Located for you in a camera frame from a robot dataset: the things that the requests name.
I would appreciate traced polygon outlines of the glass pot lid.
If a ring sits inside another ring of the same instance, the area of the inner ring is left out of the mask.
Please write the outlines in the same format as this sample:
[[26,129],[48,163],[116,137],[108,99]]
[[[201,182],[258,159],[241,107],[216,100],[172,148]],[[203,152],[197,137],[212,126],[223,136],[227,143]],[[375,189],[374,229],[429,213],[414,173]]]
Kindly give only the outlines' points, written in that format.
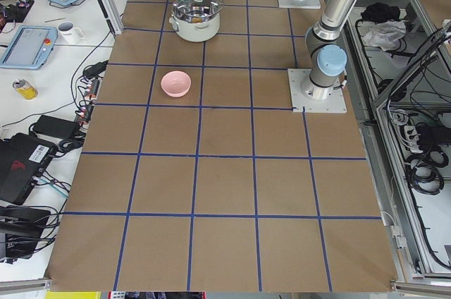
[[207,6],[202,0],[175,0],[172,7],[173,17],[193,23],[193,18],[202,18],[203,22],[215,18],[223,8],[223,0],[211,0]]

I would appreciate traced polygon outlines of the pale green cooking pot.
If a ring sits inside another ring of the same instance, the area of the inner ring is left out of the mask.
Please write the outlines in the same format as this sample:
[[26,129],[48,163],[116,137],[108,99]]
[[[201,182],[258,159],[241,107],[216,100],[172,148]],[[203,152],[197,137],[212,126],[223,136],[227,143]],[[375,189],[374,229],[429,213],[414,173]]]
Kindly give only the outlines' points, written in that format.
[[210,21],[203,23],[188,23],[179,20],[172,15],[169,18],[169,23],[176,31],[177,35],[189,42],[204,42],[216,35],[220,28],[220,13]]

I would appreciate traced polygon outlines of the pink bowl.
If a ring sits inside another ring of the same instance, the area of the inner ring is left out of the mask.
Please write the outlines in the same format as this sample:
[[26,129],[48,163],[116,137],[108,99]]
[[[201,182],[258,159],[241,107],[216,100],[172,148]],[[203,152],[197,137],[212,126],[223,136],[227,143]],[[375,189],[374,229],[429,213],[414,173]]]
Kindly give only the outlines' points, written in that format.
[[161,79],[161,89],[169,97],[183,97],[191,87],[190,76],[183,71],[171,71],[165,74]]

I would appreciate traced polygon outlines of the white mug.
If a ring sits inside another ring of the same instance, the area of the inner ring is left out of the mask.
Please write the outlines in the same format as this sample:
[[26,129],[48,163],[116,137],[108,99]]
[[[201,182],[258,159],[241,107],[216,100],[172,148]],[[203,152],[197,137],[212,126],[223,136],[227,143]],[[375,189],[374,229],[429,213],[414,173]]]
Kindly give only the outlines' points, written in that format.
[[85,38],[85,34],[82,29],[76,27],[70,21],[60,23],[57,30],[68,44],[79,44]]

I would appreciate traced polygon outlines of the power strip with plugs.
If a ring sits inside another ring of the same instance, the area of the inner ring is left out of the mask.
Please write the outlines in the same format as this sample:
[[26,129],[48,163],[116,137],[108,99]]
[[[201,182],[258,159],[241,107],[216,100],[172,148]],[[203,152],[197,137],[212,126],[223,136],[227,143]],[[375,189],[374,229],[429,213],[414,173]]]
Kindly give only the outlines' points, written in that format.
[[99,78],[82,78],[81,85],[77,86],[78,91],[82,95],[82,99],[78,102],[78,110],[75,112],[75,122],[81,126],[87,125],[92,117],[94,106],[97,103],[97,95],[101,85]]

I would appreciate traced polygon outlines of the black cloth bundle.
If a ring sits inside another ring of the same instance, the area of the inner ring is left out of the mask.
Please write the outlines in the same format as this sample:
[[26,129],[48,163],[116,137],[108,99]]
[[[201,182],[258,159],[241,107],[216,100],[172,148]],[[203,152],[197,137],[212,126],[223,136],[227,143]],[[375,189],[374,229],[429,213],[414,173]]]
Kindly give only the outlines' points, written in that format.
[[385,23],[390,20],[400,19],[400,9],[397,6],[389,6],[385,3],[374,3],[366,7],[361,13],[362,20],[373,23]]

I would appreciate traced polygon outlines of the near teach pendant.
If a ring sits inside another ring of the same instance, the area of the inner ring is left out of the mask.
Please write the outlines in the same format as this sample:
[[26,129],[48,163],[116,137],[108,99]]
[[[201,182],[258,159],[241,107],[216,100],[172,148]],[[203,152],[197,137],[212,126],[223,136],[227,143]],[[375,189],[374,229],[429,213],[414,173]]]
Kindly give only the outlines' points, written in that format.
[[1,57],[1,67],[41,68],[49,58],[57,38],[58,30],[55,27],[20,26]]

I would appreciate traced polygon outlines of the white crumpled cloth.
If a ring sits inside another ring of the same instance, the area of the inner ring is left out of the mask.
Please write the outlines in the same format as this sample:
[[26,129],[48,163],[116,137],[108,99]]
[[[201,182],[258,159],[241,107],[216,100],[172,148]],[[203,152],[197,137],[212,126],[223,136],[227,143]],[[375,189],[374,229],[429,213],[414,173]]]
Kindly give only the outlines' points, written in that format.
[[383,51],[392,51],[399,48],[401,39],[406,35],[407,29],[404,21],[387,21],[371,26],[363,36],[364,46],[379,47]]

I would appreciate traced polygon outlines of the large black power brick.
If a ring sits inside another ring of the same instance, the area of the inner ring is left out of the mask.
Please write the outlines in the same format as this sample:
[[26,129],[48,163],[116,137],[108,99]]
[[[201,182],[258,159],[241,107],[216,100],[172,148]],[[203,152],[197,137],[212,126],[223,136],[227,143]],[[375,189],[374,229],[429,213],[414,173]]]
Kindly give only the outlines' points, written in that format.
[[39,119],[30,126],[31,135],[45,135],[62,140],[71,139],[79,133],[80,124],[53,116],[41,115]]

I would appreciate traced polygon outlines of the yellow drink can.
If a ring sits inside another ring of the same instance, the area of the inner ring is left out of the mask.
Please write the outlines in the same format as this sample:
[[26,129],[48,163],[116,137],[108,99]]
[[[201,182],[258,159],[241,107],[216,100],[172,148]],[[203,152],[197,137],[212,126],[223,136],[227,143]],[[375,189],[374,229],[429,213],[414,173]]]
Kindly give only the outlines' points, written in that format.
[[12,87],[26,100],[32,100],[38,96],[37,89],[24,79],[14,80]]

